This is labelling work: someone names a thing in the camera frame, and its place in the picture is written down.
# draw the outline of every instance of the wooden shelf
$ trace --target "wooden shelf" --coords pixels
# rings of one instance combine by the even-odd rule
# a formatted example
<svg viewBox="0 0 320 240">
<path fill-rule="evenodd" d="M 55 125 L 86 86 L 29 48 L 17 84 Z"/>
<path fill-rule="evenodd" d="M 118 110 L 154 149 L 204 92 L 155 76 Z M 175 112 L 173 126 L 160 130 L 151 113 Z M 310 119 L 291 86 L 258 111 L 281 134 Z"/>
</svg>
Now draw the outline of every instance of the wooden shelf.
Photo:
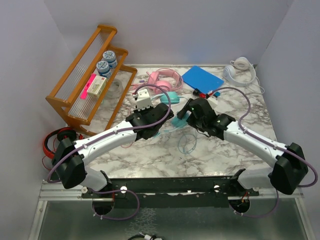
<svg viewBox="0 0 320 240">
<path fill-rule="evenodd" d="M 129 90 L 129 87 L 137 73 L 137 69 L 123 65 L 128 51 L 123 48 L 118 48 L 110 44 L 112 38 L 117 33 L 117 29 L 112 26 L 99 25 L 96 31 L 92 34 L 88 42 L 84 45 L 78 56 L 74 59 L 67 71 L 61 77 L 60 81 L 46 97 L 46 100 L 51 104 L 55 111 L 62 119 L 76 131 L 95 135 L 96 133 L 87 131 L 81 125 L 89 126 L 91 120 L 96 114 L 99 105 L 104 99 L 109 87 L 111 86 L 115 76 L 119 70 L 131 73 L 127 85 L 124 87 L 117 106 L 114 109 L 113 115 L 106 125 L 106 129 L 111 126 L 114 118 L 121 107 L 122 101 Z M 112 69 L 112 74 L 104 87 L 99 98 L 87 96 L 86 99 L 81 99 L 80 95 L 90 78 L 90 75 L 96 70 L 97 62 L 101 61 L 102 55 L 106 50 L 114 51 L 117 57 L 117 66 Z"/>
</svg>

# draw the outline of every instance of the small box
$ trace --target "small box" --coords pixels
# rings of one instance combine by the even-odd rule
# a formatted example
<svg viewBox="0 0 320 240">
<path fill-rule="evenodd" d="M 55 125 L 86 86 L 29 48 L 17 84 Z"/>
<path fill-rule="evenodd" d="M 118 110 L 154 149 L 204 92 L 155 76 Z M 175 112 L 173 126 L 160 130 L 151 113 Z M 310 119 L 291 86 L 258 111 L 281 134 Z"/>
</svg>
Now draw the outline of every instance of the small box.
<svg viewBox="0 0 320 240">
<path fill-rule="evenodd" d="M 86 91 L 89 96 L 93 97 L 100 97 L 103 89 L 105 88 L 107 83 L 107 78 L 104 76 L 95 76 L 94 80 L 92 81 L 90 87 Z"/>
</svg>

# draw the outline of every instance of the blue and white tin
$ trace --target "blue and white tin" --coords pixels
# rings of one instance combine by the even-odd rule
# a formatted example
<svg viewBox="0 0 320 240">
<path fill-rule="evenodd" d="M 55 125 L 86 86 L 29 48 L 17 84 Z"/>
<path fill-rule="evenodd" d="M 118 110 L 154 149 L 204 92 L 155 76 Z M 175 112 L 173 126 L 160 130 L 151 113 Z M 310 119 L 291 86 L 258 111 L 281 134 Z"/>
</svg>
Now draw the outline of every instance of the blue and white tin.
<svg viewBox="0 0 320 240">
<path fill-rule="evenodd" d="M 100 76 L 106 77 L 107 79 L 111 77 L 111 71 L 107 61 L 99 61 L 96 64 L 96 70 Z"/>
<path fill-rule="evenodd" d="M 114 51 L 105 51 L 102 56 L 103 60 L 108 62 L 111 69 L 117 66 L 117 56 Z"/>
</svg>

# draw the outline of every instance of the white headphones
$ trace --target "white headphones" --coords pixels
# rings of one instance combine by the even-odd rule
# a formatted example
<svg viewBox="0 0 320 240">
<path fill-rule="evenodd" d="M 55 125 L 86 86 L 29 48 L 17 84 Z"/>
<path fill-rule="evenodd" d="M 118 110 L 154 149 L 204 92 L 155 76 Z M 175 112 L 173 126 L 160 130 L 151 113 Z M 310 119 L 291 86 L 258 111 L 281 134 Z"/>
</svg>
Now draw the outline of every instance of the white headphones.
<svg viewBox="0 0 320 240">
<path fill-rule="evenodd" d="M 257 74 L 256 74 L 256 70 L 254 68 L 254 66 L 248 61 L 248 59 L 246 59 L 244 56 L 241 56 L 239 58 L 237 58 L 234 61 L 234 67 L 232 65 L 228 65 L 223 69 L 223 77 L 228 80 L 230 83 L 232 83 L 234 86 L 236 87 L 247 87 L 250 84 L 252 84 L 252 82 L 254 80 L 256 80 L 257 78 Z M 239 82 L 236 81 L 234 79 L 234 77 L 236 76 L 236 69 L 238 70 L 250 70 L 251 73 L 251 81 L 249 82 Z"/>
</svg>

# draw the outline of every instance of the marble surface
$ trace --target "marble surface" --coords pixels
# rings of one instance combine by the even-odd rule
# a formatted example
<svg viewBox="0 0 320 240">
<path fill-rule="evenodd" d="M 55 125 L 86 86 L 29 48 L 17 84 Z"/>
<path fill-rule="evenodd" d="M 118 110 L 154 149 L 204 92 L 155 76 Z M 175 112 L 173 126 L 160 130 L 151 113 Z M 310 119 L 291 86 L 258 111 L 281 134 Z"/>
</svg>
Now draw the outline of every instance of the marble surface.
<svg viewBox="0 0 320 240">
<path fill-rule="evenodd" d="M 139 68 L 134 82 L 147 80 L 146 72 L 151 73 L 156 69 Z M 182 75 L 189 68 L 175 67 L 174 69 Z M 203 67 L 203 69 L 222 78 L 223 67 Z M 127 73 L 120 72 L 116 79 L 125 84 L 128 77 Z M 249 81 L 250 72 L 238 72 L 237 79 L 242 82 Z M 230 85 L 225 81 L 223 87 L 226 86 Z M 263 96 L 255 93 L 255 91 L 260 91 L 260 88 L 257 85 L 251 85 L 250 88 L 240 87 L 239 89 L 248 95 L 251 102 L 251 112 L 242 121 L 242 124 L 261 135 L 276 140 Z M 193 97 L 192 91 L 191 87 L 184 84 L 180 95 L 191 98 Z M 173 111 L 176 113 L 180 110 L 186 101 L 181 99 L 180 103 L 173 105 Z M 86 128 L 98 133 L 102 132 L 117 102 L 118 99 L 106 98 L 91 121 L 91 125 Z M 129 114 L 128 108 L 134 107 L 134 102 L 132 94 L 128 93 L 123 102 L 126 108 L 120 109 L 114 124 L 126 118 Z M 240 93 L 234 90 L 223 90 L 215 110 L 217 113 L 226 113 L 239 119 L 247 108 L 247 102 Z M 98 157 L 89 166 L 95 170 L 105 171 L 110 178 L 226 176 L 235 174 L 241 168 L 255 169 L 267 166 L 260 158 L 243 148 L 216 137 L 208 138 L 189 126 L 174 132 L 163 132 L 172 128 L 170 121 L 167 121 L 161 128 L 159 136 L 148 140 L 141 139 L 134 142 L 129 148 L 119 146 Z M 194 146 L 195 141 L 194 151 L 184 154 Z"/>
</svg>

